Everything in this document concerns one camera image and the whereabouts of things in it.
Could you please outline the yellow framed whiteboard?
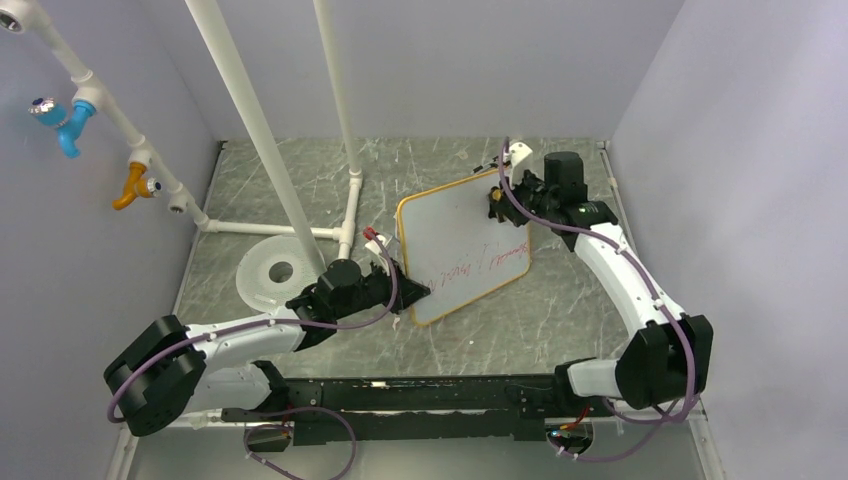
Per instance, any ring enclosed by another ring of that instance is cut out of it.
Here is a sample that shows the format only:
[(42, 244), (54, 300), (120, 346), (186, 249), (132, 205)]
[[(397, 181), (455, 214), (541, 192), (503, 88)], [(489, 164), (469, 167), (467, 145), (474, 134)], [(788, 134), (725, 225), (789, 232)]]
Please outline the yellow framed whiteboard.
[(400, 201), (396, 232), (406, 275), (430, 289), (410, 309), (417, 326), (438, 321), (524, 276), (531, 237), (488, 217), (495, 171), (467, 177)]

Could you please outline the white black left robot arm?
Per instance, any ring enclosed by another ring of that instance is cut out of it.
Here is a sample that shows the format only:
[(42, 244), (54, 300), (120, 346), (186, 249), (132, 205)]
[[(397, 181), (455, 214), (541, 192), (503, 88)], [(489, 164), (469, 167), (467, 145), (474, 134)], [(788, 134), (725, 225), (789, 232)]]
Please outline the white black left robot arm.
[(315, 347), (343, 329), (343, 318), (374, 307), (379, 318), (398, 314), (431, 293), (395, 260), (370, 267), (363, 274), (356, 262), (335, 260), (272, 313), (217, 326), (185, 325), (174, 315), (155, 320), (104, 371), (108, 420), (143, 437), (189, 412), (237, 408), (279, 417), (290, 388), (268, 356)]

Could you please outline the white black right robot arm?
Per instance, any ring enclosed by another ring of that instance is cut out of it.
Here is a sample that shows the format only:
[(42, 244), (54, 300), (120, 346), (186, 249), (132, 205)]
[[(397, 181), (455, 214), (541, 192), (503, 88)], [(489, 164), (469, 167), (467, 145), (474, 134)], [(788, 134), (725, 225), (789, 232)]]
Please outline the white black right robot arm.
[(620, 400), (633, 409), (678, 402), (692, 409), (706, 386), (714, 330), (666, 294), (626, 239), (611, 207), (588, 197), (584, 163), (570, 151), (543, 159), (535, 175), (518, 145), (495, 159), (499, 182), (487, 195), (489, 217), (516, 227), (550, 229), (595, 275), (624, 321), (628, 343), (616, 359), (571, 361), (555, 370), (557, 411), (574, 415), (589, 399)]

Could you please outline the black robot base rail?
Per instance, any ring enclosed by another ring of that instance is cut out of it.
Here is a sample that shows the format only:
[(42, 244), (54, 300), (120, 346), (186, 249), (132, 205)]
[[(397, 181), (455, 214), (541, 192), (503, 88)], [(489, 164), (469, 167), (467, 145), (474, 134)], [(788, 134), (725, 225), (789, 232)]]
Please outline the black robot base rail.
[(506, 437), (543, 441), (561, 424), (602, 415), (598, 398), (573, 394), (555, 374), (389, 378), (287, 378), (228, 423), (284, 423), (296, 446), (359, 441)]

